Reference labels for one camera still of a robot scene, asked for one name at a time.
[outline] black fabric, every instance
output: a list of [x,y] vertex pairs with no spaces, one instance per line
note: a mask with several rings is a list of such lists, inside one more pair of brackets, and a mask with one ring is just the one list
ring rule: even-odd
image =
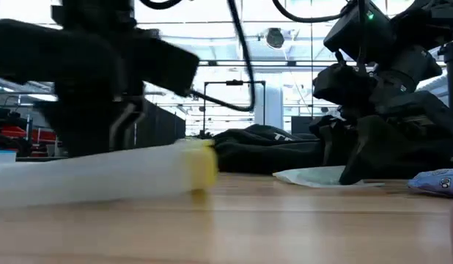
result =
[[323,162],[319,139],[302,139],[268,125],[229,129],[213,138],[222,172],[272,174]]
[[312,133],[294,133],[293,136],[297,136],[300,139],[317,139]]
[[313,121],[313,117],[292,117],[292,134],[311,133],[309,124]]

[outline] black cable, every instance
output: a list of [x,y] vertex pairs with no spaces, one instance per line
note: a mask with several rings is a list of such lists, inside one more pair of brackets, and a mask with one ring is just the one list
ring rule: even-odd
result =
[[358,50],[357,67],[360,72],[365,72],[365,59],[367,58],[367,34],[366,34],[366,17],[367,17],[367,0],[357,0],[358,2],[358,20],[360,22],[361,39]]
[[255,83],[254,83],[253,67],[251,65],[251,57],[249,56],[248,44],[246,43],[246,38],[244,36],[243,28],[241,27],[240,16],[239,16],[238,10],[236,8],[235,0],[228,0],[228,5],[229,5],[229,11],[232,13],[233,24],[235,25],[235,29],[238,34],[238,38],[240,39],[241,46],[243,47],[243,57],[244,57],[244,60],[246,61],[246,71],[248,72],[249,81],[251,82],[249,85],[250,93],[251,93],[251,103],[247,107],[235,106],[235,105],[232,105],[231,103],[223,102],[222,100],[219,100],[217,98],[212,98],[208,95],[204,95],[201,92],[197,92],[196,90],[192,90],[191,94],[198,96],[204,100],[208,100],[212,103],[217,103],[220,106],[225,106],[229,109],[233,109],[236,111],[253,111],[254,106],[256,104],[256,88],[255,88]]
[[5,98],[4,106],[7,105],[8,99],[10,99],[10,98],[18,98],[18,97],[17,97],[17,96],[14,96],[14,95],[9,95],[9,96],[7,96],[7,98]]
[[152,0],[140,0],[142,4],[146,7],[149,7],[154,10],[167,10],[177,4],[179,4],[182,0],[166,0],[161,3],[153,2]]
[[290,12],[288,12],[279,2],[279,0],[272,0],[273,5],[276,6],[277,10],[286,18],[290,19],[291,21],[299,22],[299,23],[321,23],[321,22],[327,22],[327,21],[332,21],[339,19],[343,17],[345,14],[347,14],[351,8],[350,5],[353,5],[353,1],[349,1],[347,5],[342,8],[341,12],[337,15],[329,15],[325,17],[320,17],[320,18],[300,18],[296,15],[292,15]]
[[[314,85],[313,85],[313,80],[314,80],[314,50],[313,50],[313,23],[310,25],[309,27],[309,33],[310,33],[310,37],[312,39],[312,44],[311,44],[311,55],[312,55],[312,95],[314,94]],[[312,119],[314,117],[314,96],[312,96]]]
[[16,112],[16,111],[20,108],[20,106],[21,106],[21,105],[20,105],[19,103],[17,103],[17,106],[16,106],[14,112]]

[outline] metal frame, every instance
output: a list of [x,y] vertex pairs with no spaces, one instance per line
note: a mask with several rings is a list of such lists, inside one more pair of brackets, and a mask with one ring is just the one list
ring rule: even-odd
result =
[[[204,82],[204,95],[207,94],[207,86],[209,84],[227,84],[226,81],[205,81]],[[263,100],[264,100],[264,107],[262,108],[263,110],[263,120],[262,120],[262,124],[265,125],[265,81],[243,81],[243,84],[262,84],[262,94],[263,94]],[[203,111],[203,120],[202,120],[202,130],[204,131],[205,133],[205,117],[206,117],[206,111],[207,111],[207,101],[204,99],[204,111]]]

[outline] table surface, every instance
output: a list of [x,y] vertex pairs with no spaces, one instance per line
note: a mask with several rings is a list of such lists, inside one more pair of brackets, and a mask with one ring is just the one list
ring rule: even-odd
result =
[[0,263],[450,263],[451,200],[223,175],[207,192],[0,210]]

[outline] ceiling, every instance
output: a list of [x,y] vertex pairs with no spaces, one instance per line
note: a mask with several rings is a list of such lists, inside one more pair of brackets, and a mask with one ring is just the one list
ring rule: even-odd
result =
[[[1,0],[0,18],[14,18],[31,23],[55,26],[51,19],[51,0]],[[281,0],[294,15],[317,17],[335,15],[345,5],[343,0]],[[386,14],[394,15],[412,0],[373,1]],[[323,39],[335,21],[295,23],[277,11],[271,0],[237,0],[243,31],[253,60],[334,61],[323,46]],[[135,0],[139,27],[161,30],[162,38],[197,54],[203,60],[242,60],[235,28],[226,0],[185,0],[169,10],[151,10]],[[279,50],[264,41],[268,28],[280,28],[285,44]]]

